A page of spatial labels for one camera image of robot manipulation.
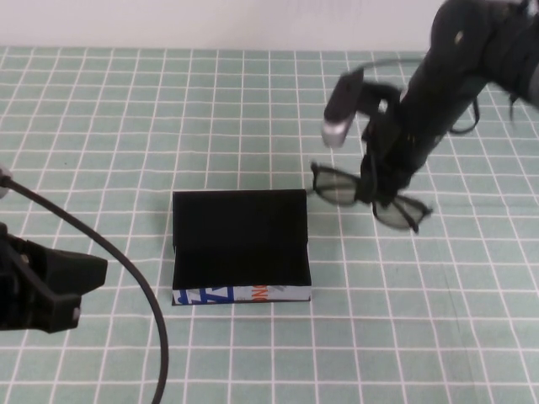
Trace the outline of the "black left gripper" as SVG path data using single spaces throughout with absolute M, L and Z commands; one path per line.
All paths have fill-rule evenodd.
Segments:
M 26 264 L 1 224 L 1 331 L 63 332 L 77 328 L 82 296 L 104 285 L 108 261 L 93 255 L 47 248 L 45 282 L 57 294 L 50 320 L 36 306 L 37 289 L 24 277 Z

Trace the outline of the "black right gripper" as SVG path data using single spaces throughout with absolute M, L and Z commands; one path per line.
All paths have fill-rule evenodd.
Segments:
M 369 117 L 362 140 L 367 148 L 360 167 L 360 202 L 371 204 L 377 190 L 392 199 L 406 189 L 442 138 L 442 104 L 405 98 L 379 109 L 378 99 L 360 105 Z

